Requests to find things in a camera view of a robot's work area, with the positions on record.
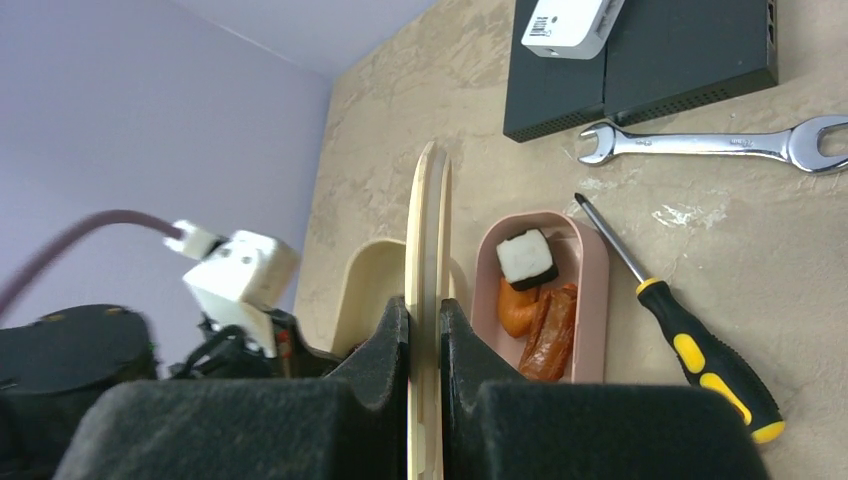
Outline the white black sushi piece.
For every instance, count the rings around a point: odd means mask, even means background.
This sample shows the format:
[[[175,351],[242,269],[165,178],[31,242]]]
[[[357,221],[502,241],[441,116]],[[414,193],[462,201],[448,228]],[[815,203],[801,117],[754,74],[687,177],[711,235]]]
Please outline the white black sushi piece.
[[[529,229],[500,242],[496,255],[504,279],[515,291],[540,287],[559,275],[548,239],[540,229]]]

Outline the beige lunch box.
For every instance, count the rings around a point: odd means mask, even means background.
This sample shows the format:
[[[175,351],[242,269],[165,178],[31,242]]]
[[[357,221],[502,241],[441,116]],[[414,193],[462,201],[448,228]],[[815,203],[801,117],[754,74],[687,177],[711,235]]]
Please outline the beige lunch box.
[[[419,278],[425,272],[414,246],[407,254],[406,243],[396,239],[376,239],[363,244],[350,258],[342,282],[331,353],[344,359],[367,342],[381,322],[389,300],[398,297],[411,317],[421,313],[423,300]]]

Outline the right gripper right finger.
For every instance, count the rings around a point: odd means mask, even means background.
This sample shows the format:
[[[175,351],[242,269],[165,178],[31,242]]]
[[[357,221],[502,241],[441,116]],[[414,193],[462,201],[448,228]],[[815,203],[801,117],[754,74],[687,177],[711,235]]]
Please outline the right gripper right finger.
[[[440,307],[449,479],[765,479],[741,420],[692,387],[534,383]]]

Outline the dark red sausage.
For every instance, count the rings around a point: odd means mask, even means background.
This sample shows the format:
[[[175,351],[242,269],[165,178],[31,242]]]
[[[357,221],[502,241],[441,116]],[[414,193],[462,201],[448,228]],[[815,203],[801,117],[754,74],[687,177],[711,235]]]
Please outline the dark red sausage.
[[[577,297],[573,283],[541,292],[518,365],[524,377],[556,382],[564,375],[573,351]]]

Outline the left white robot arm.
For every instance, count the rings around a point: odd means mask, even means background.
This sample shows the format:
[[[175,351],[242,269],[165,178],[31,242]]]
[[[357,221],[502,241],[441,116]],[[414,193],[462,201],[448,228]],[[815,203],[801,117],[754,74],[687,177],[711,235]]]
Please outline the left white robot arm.
[[[235,334],[180,363],[170,376],[205,378],[320,377],[341,360],[309,347],[297,320],[270,313],[278,357],[251,350]],[[158,379],[147,319],[119,305],[89,304],[52,312],[1,332],[1,476],[48,479],[88,409],[113,386]]]

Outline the beige lunch box lid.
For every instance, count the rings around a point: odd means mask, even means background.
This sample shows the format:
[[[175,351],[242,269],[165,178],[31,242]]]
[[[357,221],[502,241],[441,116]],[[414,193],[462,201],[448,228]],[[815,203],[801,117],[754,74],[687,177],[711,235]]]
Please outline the beige lunch box lid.
[[[441,479],[440,308],[450,293],[452,170],[446,152],[426,144],[416,165],[406,230],[404,301],[409,313],[407,477]]]

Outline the orange fried chicken piece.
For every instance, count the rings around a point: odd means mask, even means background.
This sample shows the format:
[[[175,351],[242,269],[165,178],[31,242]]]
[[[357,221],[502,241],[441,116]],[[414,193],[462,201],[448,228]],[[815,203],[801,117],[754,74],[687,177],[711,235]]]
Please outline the orange fried chicken piece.
[[[539,295],[539,287],[517,291],[504,277],[500,279],[497,317],[509,336],[520,338],[528,334],[536,316]]]

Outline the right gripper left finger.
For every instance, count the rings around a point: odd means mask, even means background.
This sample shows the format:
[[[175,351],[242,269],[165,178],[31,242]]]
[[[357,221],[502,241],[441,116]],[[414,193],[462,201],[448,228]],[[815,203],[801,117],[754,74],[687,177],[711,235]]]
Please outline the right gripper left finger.
[[[136,381],[86,413],[59,479],[403,479],[409,314],[322,378]]]

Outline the pink lunch box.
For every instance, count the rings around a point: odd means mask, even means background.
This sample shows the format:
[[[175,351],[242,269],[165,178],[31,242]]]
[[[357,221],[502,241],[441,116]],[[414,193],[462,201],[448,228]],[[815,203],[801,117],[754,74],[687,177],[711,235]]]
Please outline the pink lunch box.
[[[496,246],[528,229],[546,236],[559,276],[547,288],[577,286],[574,348],[562,383],[604,381],[609,291],[609,255],[600,235],[587,224],[554,211],[506,216],[497,221],[480,243],[474,280],[470,324],[474,333],[504,361],[516,368],[524,338],[513,338],[497,318],[501,276]]]

